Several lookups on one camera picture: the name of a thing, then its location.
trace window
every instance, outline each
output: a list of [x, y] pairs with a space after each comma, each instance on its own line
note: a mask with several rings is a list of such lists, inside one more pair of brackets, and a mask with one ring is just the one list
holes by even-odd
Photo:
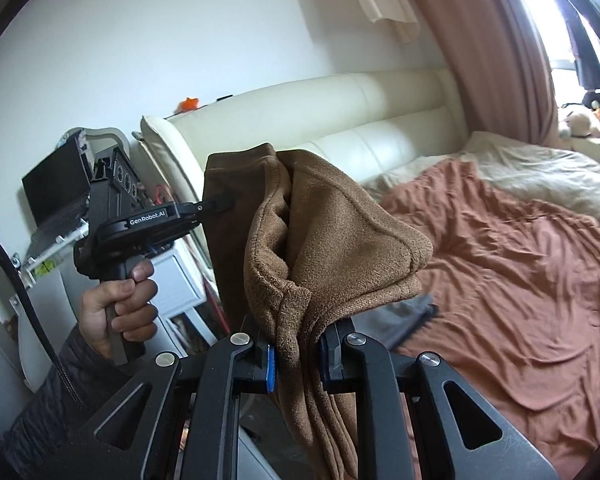
[[[578, 81], [570, 35], [560, 6], [556, 0], [524, 0], [524, 2], [536, 23], [551, 62], [555, 100], [558, 105], [581, 102], [587, 89], [580, 86]], [[582, 16], [580, 19], [600, 64], [600, 41], [587, 20]]]

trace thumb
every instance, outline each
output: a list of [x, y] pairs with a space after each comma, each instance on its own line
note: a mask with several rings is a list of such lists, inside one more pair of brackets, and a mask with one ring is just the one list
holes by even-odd
[[90, 312], [97, 312], [107, 305], [126, 300], [133, 294], [135, 288], [134, 280], [101, 283], [84, 293], [82, 308]]

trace stuffed toy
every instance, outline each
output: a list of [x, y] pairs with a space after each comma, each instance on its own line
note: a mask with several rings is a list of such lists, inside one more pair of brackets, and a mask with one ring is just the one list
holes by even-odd
[[600, 137], [600, 121], [583, 105], [567, 104], [558, 108], [560, 138]]

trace gray folded garment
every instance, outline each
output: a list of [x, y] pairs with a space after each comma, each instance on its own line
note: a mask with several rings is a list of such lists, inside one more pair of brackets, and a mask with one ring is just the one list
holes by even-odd
[[351, 316], [357, 332], [378, 340], [389, 350], [400, 346], [438, 312], [430, 294], [387, 303]]

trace cream leather headboard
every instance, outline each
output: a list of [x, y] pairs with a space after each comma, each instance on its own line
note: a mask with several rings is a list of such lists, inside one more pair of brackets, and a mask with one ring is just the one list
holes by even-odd
[[141, 130], [182, 200], [202, 196], [203, 168], [211, 153], [263, 142], [277, 150], [299, 147], [364, 182], [420, 155], [456, 152], [468, 138], [458, 88], [447, 69], [283, 83], [168, 122], [145, 117]]

